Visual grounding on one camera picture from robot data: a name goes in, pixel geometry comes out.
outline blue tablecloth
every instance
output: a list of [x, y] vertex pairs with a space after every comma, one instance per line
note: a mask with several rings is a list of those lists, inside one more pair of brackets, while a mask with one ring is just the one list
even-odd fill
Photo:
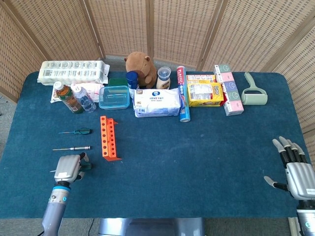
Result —
[[[188, 74], [205, 72], [188, 72]], [[233, 73], [239, 92], [249, 85]], [[305, 143], [285, 78], [252, 73], [268, 93], [265, 106], [246, 106], [227, 117], [223, 107], [190, 108], [191, 121], [178, 117], [136, 118], [126, 110], [72, 114], [61, 102], [50, 104], [51, 86], [24, 83], [0, 162], [0, 218], [41, 218], [55, 183], [49, 171], [59, 157], [79, 151], [54, 148], [91, 145], [94, 168], [71, 185], [65, 217], [289, 217], [297, 202], [263, 179], [285, 182], [284, 168], [272, 139], [282, 135]], [[124, 78], [110, 72], [109, 78]], [[171, 84], [177, 84], [176, 72]], [[99, 117], [113, 118], [117, 154], [101, 155]], [[58, 134], [81, 127], [90, 135]]]

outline white cap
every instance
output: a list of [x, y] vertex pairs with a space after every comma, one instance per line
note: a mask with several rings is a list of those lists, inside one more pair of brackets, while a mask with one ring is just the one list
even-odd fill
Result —
[[63, 84], [62, 84], [62, 82], [60, 82], [60, 81], [55, 82], [55, 83], [54, 83], [54, 89], [56, 89], [56, 90], [61, 90], [61, 89], [63, 89]]
[[74, 86], [71, 86], [71, 89], [73, 90], [73, 92], [79, 93], [81, 91], [81, 86], [74, 85]]

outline blue bottle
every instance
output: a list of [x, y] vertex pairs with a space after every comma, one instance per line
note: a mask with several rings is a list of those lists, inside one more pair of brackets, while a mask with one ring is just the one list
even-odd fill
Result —
[[72, 90], [75, 98], [78, 100], [78, 102], [81, 104], [86, 112], [95, 111], [96, 104], [93, 102], [85, 88], [79, 85], [75, 85]]

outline cable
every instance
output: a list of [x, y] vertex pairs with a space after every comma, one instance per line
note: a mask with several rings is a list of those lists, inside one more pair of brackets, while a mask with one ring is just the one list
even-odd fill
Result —
[[37, 235], [37, 236], [41, 236], [42, 234], [44, 233], [44, 231], [43, 232], [41, 232], [39, 235]]
[[95, 218], [93, 218], [93, 220], [92, 220], [91, 226], [90, 226], [89, 231], [88, 231], [88, 236], [90, 236], [90, 231], [91, 231], [91, 228], [93, 226], [94, 220], [95, 220]]

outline metal base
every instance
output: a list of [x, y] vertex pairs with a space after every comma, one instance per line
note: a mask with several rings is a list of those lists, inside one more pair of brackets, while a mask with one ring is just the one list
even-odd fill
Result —
[[[130, 218], [106, 218], [101, 219], [98, 236], [126, 236], [126, 231], [129, 225], [136, 223], [137, 219]], [[141, 223], [155, 223], [156, 219], [142, 220]], [[175, 231], [175, 236], [204, 236], [204, 221], [203, 218], [174, 218], [163, 220], [168, 224], [172, 224]]]

